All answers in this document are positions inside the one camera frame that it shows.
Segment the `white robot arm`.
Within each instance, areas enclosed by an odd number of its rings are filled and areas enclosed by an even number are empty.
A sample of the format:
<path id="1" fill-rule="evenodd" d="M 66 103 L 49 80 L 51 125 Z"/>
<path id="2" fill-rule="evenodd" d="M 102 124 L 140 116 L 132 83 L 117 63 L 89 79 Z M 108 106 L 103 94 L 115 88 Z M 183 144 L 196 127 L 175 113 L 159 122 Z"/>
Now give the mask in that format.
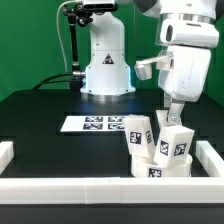
<path id="1" fill-rule="evenodd" d="M 135 71 L 142 80 L 159 70 L 158 86 L 167 98 L 168 122 L 180 120 L 185 102 L 199 99 L 208 72 L 211 50 L 218 45 L 215 22 L 224 15 L 224 0 L 128 0 L 145 16 L 158 20 L 156 57 L 139 60 Z M 122 95 L 133 91 L 125 62 L 124 26 L 112 15 L 120 0 L 83 0 L 90 13 L 91 59 L 86 68 L 84 93 Z"/>

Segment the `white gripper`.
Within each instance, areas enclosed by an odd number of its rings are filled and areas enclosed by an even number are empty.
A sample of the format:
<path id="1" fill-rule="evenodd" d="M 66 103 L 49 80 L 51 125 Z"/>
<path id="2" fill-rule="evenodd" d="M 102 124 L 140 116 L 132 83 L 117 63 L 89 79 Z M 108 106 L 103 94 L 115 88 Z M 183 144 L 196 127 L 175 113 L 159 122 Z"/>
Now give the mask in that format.
<path id="1" fill-rule="evenodd" d="M 156 64 L 158 86 L 173 98 L 167 121 L 180 124 L 184 101 L 197 101 L 203 91 L 211 48 L 217 46 L 219 33 L 213 24 L 165 19 L 158 39 L 163 46 L 159 55 L 137 61 L 135 71 L 140 80 L 150 79 L 151 64 Z"/>

